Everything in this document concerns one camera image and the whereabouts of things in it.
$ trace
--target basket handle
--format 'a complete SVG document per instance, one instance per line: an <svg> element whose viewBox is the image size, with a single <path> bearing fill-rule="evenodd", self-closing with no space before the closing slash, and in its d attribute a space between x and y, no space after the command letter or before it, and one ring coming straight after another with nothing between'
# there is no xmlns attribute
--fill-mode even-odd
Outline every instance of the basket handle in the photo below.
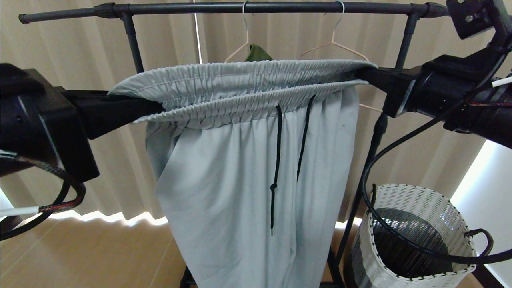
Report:
<svg viewBox="0 0 512 288"><path fill-rule="evenodd" d="M473 237L480 233L483 233L487 237L487 247L484 249L482 254L480 254L480 257L482 257L482 256L489 255L491 249L494 246L494 240L493 240L493 237L490 235L490 233L487 230L480 228L480 229L474 229L471 231L467 231L466 233L464 233L464 236Z"/></svg>

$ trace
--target basket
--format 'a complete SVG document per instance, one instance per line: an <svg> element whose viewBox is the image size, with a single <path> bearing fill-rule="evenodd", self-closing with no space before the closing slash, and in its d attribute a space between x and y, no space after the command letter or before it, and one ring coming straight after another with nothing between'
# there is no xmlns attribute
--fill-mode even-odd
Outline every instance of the basket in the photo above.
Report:
<svg viewBox="0 0 512 288"><path fill-rule="evenodd" d="M379 186L374 208L391 227L420 246L444 254L476 256L470 236L475 233L467 230L448 199L433 190L405 184ZM388 233L368 212L349 261L346 279L350 274L349 283L359 288L456 287L476 267L414 250Z"/></svg>

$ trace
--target white wall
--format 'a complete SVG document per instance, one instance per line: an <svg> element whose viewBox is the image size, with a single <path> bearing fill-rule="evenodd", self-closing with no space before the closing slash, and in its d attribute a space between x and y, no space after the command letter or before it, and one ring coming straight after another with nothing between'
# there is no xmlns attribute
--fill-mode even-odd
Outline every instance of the white wall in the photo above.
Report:
<svg viewBox="0 0 512 288"><path fill-rule="evenodd" d="M470 229L484 228L495 243L491 253L512 248L512 150L486 141L471 165L452 203L462 213ZM474 238L477 253L485 246L485 236ZM487 265L505 287L512 287L512 260Z"/></svg>

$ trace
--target rack pole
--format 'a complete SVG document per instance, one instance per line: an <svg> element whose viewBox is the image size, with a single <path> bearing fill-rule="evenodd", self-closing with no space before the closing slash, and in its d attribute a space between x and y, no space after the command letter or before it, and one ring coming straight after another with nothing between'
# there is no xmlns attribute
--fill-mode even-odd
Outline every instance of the rack pole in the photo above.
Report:
<svg viewBox="0 0 512 288"><path fill-rule="evenodd" d="M20 14L23 24L32 22L70 19L80 17L121 18L128 15L144 14L187 14L187 13L242 13L243 2L223 3L159 3L159 4L114 4L105 3L92 8ZM246 13L340 13L342 7L336 1L330 2L248 2ZM449 16L448 9L437 3L398 4L346 2L345 13L374 14L417 14L421 18Z"/></svg>
<svg viewBox="0 0 512 288"><path fill-rule="evenodd" d="M406 62L407 53L409 51L409 46L411 45L411 40L416 30L416 23L419 20L419 16L417 14L411 14L407 18L406 27L403 31L402 44L400 46L400 51L398 52L398 57L396 59L395 68L403 68L404 63ZM388 117L383 113L379 116L375 126L373 128L373 136L370 144L370 149L368 151L368 155L366 156L365 167L370 163L370 161L377 154L377 148L382 140L382 136L386 132L386 127L388 126ZM345 247L347 246L347 242L349 240L350 230L352 228L352 224L354 223L355 215L357 214L357 209L359 208L359 203L362 198L362 191L359 189L360 185L357 186L357 191L354 195L354 200L352 202L352 209L350 210L350 215L347 220L347 225L345 226L345 231L343 233L343 237L341 242L339 243L338 253L336 254L336 263L339 266L339 263L342 260L343 252Z"/></svg>
<svg viewBox="0 0 512 288"><path fill-rule="evenodd" d="M137 43L137 36L135 35L135 26L133 25L133 18L130 14L123 12L121 20L124 23L124 30L128 35L128 42L130 43L130 49L132 51L133 62L135 63L135 69L137 73L144 72L144 66L142 65L142 58L140 57L139 44Z"/></svg>

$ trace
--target white cable connector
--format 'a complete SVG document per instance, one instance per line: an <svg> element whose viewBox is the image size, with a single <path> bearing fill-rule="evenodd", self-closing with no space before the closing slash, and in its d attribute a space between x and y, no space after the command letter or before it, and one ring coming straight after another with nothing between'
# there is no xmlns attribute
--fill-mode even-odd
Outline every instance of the white cable connector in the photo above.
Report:
<svg viewBox="0 0 512 288"><path fill-rule="evenodd" d="M0 210L0 217L39 213L39 206Z"/></svg>
<svg viewBox="0 0 512 288"><path fill-rule="evenodd" d="M493 87L498 87L498 86L505 85L508 83L512 83L512 76L491 82Z"/></svg>

